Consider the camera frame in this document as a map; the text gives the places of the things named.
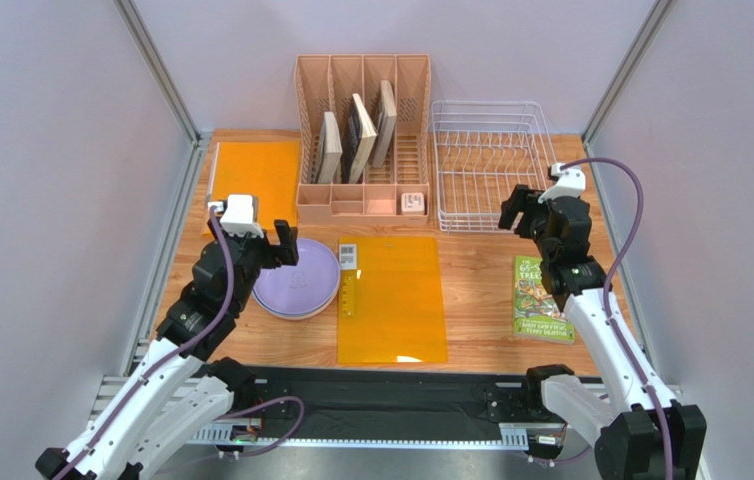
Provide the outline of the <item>purple plate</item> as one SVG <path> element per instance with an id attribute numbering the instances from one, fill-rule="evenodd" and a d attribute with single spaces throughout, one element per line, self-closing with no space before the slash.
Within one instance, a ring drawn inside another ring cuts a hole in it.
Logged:
<path id="1" fill-rule="evenodd" d="M 263 270 L 253 289 L 339 289 L 341 268 L 336 254 L 325 244 L 312 239 L 298 240 L 297 247 L 299 261 L 296 266 Z"/>

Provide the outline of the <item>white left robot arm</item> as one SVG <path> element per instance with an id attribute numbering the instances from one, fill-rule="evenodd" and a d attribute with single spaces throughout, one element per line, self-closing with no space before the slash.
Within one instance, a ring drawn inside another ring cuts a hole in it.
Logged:
<path id="1" fill-rule="evenodd" d="M 264 270 L 296 265 L 297 230 L 274 223 L 278 243 L 252 225 L 208 222 L 212 242 L 192 267 L 140 365 L 102 413 L 63 448 L 35 462 L 45 479 L 150 479 L 200 428 L 231 408 L 249 409 L 255 377 L 211 355 L 234 330 Z"/>

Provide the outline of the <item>blue plate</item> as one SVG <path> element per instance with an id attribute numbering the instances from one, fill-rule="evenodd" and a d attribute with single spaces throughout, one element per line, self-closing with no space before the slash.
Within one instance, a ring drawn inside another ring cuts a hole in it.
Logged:
<path id="1" fill-rule="evenodd" d="M 253 289 L 253 296 L 262 308 L 273 316 L 288 320 L 303 320 L 320 314 L 336 298 L 337 293 L 338 288 Z"/>

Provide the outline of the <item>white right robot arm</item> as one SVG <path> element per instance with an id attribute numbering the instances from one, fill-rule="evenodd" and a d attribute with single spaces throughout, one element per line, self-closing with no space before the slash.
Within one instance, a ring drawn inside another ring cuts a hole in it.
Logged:
<path id="1" fill-rule="evenodd" d="M 676 398 L 626 325 L 610 278 L 589 253 L 588 203 L 518 185 L 501 204 L 498 226 L 536 245 L 543 286 L 578 330 L 608 395 L 602 400 L 575 375 L 550 371 L 532 389 L 542 407 L 588 443 L 604 479 L 696 478 L 706 418 Z"/>

